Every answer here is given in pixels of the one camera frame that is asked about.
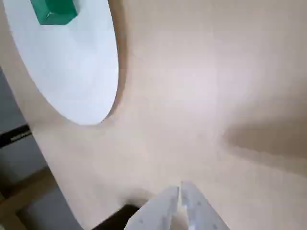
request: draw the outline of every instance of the black object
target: black object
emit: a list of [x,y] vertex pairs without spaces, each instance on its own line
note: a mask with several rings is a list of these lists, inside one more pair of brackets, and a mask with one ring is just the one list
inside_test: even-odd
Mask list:
[[125,205],[93,230],[124,230],[130,217],[139,209],[134,205]]
[[9,132],[3,133],[0,135],[0,148],[7,146],[9,144],[12,144],[20,139],[23,139],[29,135],[31,135],[32,132],[30,130],[30,127],[28,125],[20,126],[16,129],[13,129]]

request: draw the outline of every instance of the white plastic part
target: white plastic part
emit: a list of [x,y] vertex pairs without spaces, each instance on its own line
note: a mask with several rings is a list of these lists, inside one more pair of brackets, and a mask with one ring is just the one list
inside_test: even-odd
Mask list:
[[180,191],[182,205],[187,207],[189,230],[229,230],[194,184],[182,182]]
[[177,212],[179,187],[173,186],[149,200],[128,221],[124,230],[169,230]]

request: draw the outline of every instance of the green block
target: green block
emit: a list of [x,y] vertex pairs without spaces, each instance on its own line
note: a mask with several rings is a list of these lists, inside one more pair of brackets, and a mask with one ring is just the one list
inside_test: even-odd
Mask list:
[[72,0],[31,0],[41,25],[66,25],[77,16]]

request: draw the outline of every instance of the wooden table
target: wooden table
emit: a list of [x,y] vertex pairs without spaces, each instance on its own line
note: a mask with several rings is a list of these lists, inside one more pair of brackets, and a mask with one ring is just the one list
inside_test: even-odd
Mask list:
[[306,229],[307,2],[109,2],[120,83],[96,126],[46,102],[0,4],[0,65],[84,229],[182,180],[231,229]]

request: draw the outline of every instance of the white round plate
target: white round plate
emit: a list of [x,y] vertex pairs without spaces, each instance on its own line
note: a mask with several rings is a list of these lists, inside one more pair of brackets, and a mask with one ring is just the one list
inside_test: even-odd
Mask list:
[[78,16],[64,26],[40,25],[30,0],[3,3],[19,54],[47,101],[75,123],[100,123],[118,87],[108,1],[79,0]]

